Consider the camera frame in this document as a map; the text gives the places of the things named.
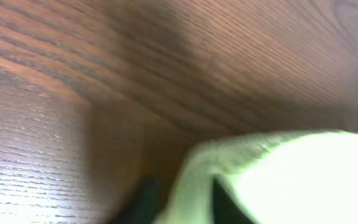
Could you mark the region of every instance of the wooden table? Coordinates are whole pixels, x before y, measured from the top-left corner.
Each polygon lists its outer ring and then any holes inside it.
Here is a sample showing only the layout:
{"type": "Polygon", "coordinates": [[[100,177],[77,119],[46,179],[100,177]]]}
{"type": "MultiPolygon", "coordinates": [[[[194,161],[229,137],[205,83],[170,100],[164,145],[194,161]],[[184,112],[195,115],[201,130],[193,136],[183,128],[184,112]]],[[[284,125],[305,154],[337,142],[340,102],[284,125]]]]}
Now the wooden table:
{"type": "Polygon", "coordinates": [[[0,223],[165,198],[209,139],[358,131],[356,0],[0,0],[0,223]]]}

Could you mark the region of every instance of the wood grain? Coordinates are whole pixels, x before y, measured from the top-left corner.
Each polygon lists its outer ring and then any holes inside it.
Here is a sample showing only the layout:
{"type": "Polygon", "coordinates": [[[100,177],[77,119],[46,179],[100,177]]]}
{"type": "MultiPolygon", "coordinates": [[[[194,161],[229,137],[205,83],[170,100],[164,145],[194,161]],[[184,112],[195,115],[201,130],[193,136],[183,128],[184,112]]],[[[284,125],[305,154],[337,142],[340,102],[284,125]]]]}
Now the wood grain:
{"type": "Polygon", "coordinates": [[[191,146],[358,131],[356,0],[0,0],[0,223],[100,223],[191,146]]]}

